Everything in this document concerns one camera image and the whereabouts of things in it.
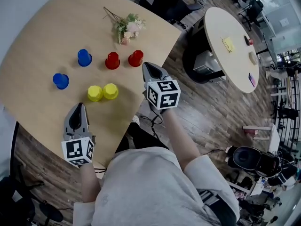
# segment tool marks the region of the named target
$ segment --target yellow cup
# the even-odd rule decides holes
[[[113,100],[118,96],[118,88],[114,84],[107,84],[103,88],[103,96],[109,100]]]
[[[88,98],[91,101],[99,101],[103,97],[103,90],[97,85],[92,85],[88,89]]]

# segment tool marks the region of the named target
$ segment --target flower bouquet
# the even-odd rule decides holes
[[[110,12],[106,7],[103,9],[116,20],[115,28],[119,44],[129,44],[131,39],[138,37],[140,30],[146,28],[145,20],[141,20],[137,14],[130,13],[126,18],[122,18]]]

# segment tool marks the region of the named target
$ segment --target blue cup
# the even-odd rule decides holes
[[[78,52],[77,57],[79,59],[79,65],[82,67],[86,67],[92,62],[92,56],[85,49],[81,49]]]
[[[65,89],[69,84],[69,78],[65,74],[56,73],[52,79],[58,89]]]

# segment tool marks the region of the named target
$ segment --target stem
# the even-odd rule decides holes
[[[114,17],[114,19],[116,20],[116,22],[121,22],[121,19],[123,19],[122,17],[120,17],[120,16],[118,16],[118,15],[112,13],[111,11],[109,11],[106,7],[103,7],[103,9],[106,10],[106,11],[109,13],[108,15],[111,14],[111,15]]]

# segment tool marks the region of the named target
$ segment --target red cup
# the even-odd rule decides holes
[[[118,54],[115,52],[109,53],[108,58],[105,60],[105,66],[110,70],[114,70],[117,69],[119,65],[120,60]]]
[[[142,64],[142,60],[143,60],[143,52],[141,50],[136,50],[128,58],[128,63],[132,67],[138,67]]]

